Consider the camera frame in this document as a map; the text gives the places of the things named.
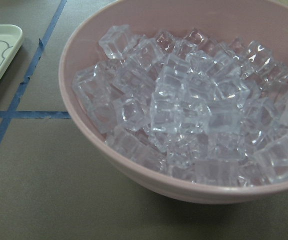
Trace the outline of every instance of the bowl of ice cubes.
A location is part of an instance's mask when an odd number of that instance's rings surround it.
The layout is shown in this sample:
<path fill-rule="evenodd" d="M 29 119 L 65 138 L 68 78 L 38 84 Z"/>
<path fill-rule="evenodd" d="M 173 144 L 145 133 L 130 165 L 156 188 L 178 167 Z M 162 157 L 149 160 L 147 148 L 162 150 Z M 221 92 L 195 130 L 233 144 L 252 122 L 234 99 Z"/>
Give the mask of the bowl of ice cubes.
<path fill-rule="evenodd" d="M 63 50 L 81 132 L 159 194 L 228 204 L 288 190 L 288 6 L 121 0 Z"/>

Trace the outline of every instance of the blue tape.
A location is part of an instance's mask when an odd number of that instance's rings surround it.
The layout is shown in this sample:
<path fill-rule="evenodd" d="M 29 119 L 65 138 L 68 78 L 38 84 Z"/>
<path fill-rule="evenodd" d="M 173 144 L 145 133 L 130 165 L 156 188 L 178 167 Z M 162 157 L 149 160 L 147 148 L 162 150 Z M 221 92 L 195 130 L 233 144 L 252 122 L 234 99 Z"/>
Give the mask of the blue tape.
<path fill-rule="evenodd" d="M 29 67 L 26 71 L 25 76 L 24 76 L 24 81 L 22 83 L 20 83 L 13 100 L 9 105 L 9 108 L 8 108 L 9 112 L 13 112 L 13 113 L 16 112 L 16 109 L 20 103 L 21 97 L 24 95 L 24 92 L 25 92 L 27 85 L 30 81 L 30 77 L 34 74 L 34 71 L 35 71 L 36 66 L 39 62 L 39 59 L 42 56 L 43 51 L 44 51 L 44 49 L 48 43 L 48 40 L 50 39 L 50 36 L 52 35 L 52 33 L 54 31 L 54 28 L 55 28 L 57 21 L 58 21 L 60 15 L 62 13 L 64 7 L 65 7 L 66 2 L 67 2 L 67 0 L 61 0 L 53 18 L 52 18 L 44 36 L 43 36 L 43 38 L 39 41 L 38 48 L 35 52 L 35 55 L 34 55 L 32 61 L 29 64 Z M 6 131 L 7 131 L 7 128 L 9 126 L 10 122 L 11 122 L 11 119 L 12 118 L 8 118 L 8 117 L 3 118 L 2 122 L 0 123 L 0 144 L 4 138 L 4 135 L 6 134 Z"/>
<path fill-rule="evenodd" d="M 66 111 L 0 111 L 2 119 L 71 119 Z"/>

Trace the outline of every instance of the table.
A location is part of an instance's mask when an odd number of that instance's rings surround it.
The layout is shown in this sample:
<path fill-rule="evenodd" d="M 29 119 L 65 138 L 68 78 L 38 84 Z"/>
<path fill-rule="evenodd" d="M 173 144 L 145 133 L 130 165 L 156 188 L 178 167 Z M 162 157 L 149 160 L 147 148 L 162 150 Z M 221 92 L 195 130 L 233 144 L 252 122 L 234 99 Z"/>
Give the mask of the table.
<path fill-rule="evenodd" d="M 288 239 L 288 192 L 234 205 L 170 199 L 119 173 L 74 125 L 60 54 L 78 24 L 112 2 L 0 0 L 0 24 L 25 35 L 0 81 L 0 240 Z"/>

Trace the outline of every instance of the pile of ice cubes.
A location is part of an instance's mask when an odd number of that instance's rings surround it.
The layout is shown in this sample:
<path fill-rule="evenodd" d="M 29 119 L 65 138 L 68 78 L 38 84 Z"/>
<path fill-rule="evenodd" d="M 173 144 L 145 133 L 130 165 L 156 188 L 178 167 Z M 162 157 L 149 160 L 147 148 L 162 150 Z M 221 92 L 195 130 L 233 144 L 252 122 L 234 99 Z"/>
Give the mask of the pile of ice cubes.
<path fill-rule="evenodd" d="M 193 183 L 288 180 L 288 67 L 270 49 L 196 28 L 148 38 L 129 25 L 99 45 L 109 59 L 77 72 L 73 89 L 107 145 Z"/>

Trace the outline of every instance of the bowl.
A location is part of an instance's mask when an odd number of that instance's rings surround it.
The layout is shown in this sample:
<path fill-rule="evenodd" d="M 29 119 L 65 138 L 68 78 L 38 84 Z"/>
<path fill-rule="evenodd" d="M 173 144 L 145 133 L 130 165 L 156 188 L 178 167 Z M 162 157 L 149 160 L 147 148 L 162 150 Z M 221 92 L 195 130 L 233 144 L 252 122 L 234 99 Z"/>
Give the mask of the bowl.
<path fill-rule="evenodd" d="M 288 181 L 254 187 L 204 185 L 172 178 L 123 157 L 104 143 L 73 90 L 76 71 L 107 59 L 98 40 L 113 25 L 152 37 L 159 29 L 184 36 L 193 27 L 217 40 L 240 36 L 258 40 L 288 66 L 288 6 L 270 0 L 121 0 L 86 19 L 67 41 L 59 65 L 59 85 L 65 106 L 80 131 L 113 166 L 138 184 L 164 196 L 202 204 L 231 204 L 288 190 Z"/>

